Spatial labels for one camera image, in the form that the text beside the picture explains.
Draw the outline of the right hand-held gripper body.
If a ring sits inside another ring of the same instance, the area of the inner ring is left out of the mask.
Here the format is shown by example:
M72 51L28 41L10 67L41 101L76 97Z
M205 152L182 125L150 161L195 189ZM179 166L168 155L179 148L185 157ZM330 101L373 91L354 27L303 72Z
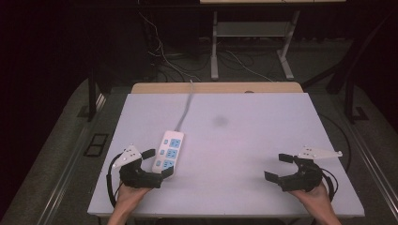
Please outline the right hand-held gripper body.
M294 162L298 166L298 171L294 174L280 177L279 186L283 191L304 190L311 191L319 186L325 179L329 186L329 191L334 192L335 188L331 179L325 175L314 161L316 159L339 158L343 155L341 151L335 152L315 147L304 146L298 154L294 155Z

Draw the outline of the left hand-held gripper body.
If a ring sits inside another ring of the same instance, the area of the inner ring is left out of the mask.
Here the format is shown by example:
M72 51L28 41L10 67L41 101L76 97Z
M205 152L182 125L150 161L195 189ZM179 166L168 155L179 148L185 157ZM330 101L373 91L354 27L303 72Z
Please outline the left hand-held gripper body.
M132 188L160 188L163 178L160 173L146 172L141 168L142 153L133 144L125 148L111 163L119 169L121 182Z

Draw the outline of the white power strip blue sockets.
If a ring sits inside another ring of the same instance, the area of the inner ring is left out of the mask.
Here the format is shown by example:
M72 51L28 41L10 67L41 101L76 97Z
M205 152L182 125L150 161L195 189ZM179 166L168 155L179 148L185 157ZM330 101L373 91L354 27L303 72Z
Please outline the white power strip blue sockets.
M182 147L185 134L178 131L167 130L161 140L152 165L152 172L165 173L177 165L178 156Z

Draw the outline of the person's left hand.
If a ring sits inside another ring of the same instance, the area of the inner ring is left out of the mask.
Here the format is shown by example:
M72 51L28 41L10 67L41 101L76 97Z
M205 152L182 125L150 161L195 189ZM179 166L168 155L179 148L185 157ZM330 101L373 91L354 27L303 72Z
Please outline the person's left hand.
M118 191L115 213L123 216L130 215L149 191L150 188L135 188L122 184Z

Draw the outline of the person's right hand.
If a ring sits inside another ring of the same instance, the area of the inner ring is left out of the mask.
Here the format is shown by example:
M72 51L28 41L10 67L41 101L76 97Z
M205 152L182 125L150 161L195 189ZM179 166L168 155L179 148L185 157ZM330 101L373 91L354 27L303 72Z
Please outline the person's right hand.
M329 195L323 183L309 192L293 190L290 194L296 197L314 218L324 219L333 214Z

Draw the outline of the white foam board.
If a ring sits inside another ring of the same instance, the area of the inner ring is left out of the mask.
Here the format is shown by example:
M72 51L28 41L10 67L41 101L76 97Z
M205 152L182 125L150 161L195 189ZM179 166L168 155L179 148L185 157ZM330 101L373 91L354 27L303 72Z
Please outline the white foam board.
M296 172L280 153L333 148L305 93L130 94L106 158L130 144L156 148L175 128L185 134L176 171L144 197L136 217L304 217L302 205L264 172Z

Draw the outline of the black metal stand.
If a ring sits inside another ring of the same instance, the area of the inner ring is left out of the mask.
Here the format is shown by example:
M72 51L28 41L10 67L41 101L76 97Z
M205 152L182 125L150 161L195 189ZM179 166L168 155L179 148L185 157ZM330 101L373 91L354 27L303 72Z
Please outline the black metal stand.
M344 115L351 124L354 124L356 121L367 121L369 119L362 107L354 106L354 87L355 76L351 75L347 78L345 84L344 97Z
M88 73L88 122L91 122L97 112L98 93L110 92L111 83L101 67L92 67Z

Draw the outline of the dark slanted stand leg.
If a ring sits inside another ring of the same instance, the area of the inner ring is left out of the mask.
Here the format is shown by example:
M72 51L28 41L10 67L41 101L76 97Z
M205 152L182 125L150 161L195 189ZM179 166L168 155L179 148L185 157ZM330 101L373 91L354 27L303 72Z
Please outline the dark slanted stand leg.
M379 29L397 9L398 6L394 6L391 9L380 9L371 12L368 19L361 21L360 25L363 27L364 31L354 38L352 45L343 59L310 80L303 82L300 85L301 88L306 90L310 86L330 76L331 79L327 84L326 90L330 94L338 94L348 80L353 77L353 69L358 64L361 56L372 42Z

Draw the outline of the black rectangular floor frame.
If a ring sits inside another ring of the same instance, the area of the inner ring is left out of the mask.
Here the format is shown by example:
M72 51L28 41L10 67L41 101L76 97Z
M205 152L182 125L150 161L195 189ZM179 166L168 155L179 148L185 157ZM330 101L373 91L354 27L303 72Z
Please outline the black rectangular floor frame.
M101 156L109 135L107 133L95 133L89 145L84 150L84 156L98 158Z

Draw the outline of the metal floor rail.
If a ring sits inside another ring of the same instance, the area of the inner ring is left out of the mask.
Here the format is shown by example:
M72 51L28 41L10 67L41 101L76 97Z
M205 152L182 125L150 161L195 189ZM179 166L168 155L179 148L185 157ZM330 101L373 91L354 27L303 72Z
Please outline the metal floor rail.
M371 146L366 141L365 137L360 134L360 131L350 123L345 123L344 126L348 130L349 135L354 141L362 161L368 169L370 175L373 177L375 184L394 218L398 221L398 192L394 190L393 185L388 180L386 174L382 171L381 164L376 160L371 151Z
M74 93L64 107L38 157L40 183L47 195L35 225L51 225L92 129L90 107L96 112L105 101L103 94L95 94L91 99L89 95Z

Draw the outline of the white metal desk frame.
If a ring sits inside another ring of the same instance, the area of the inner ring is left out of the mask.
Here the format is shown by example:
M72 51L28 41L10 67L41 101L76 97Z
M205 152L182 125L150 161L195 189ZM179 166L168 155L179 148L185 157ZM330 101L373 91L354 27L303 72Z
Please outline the white metal desk frame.
M210 55L210 78L219 79L217 56L218 38L284 38L283 46L277 51L277 56L284 76L293 80L294 75L287 61L286 55L299 20L300 11L296 10L290 21L285 22L221 22L219 13L213 12L212 44Z

